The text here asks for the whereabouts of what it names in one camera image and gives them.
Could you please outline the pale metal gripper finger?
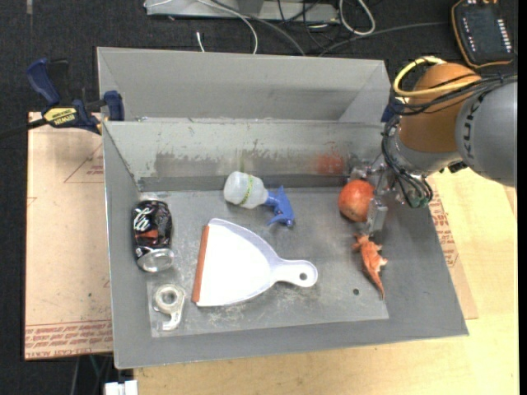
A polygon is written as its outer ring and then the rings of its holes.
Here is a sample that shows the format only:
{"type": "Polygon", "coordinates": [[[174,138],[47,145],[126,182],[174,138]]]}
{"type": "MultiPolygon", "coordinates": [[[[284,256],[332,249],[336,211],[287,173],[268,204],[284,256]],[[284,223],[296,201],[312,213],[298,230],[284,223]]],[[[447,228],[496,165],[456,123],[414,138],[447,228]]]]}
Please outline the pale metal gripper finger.
{"type": "Polygon", "coordinates": [[[387,212],[388,207],[381,199],[371,199],[366,215],[366,233],[369,236],[382,231],[387,212]]]}

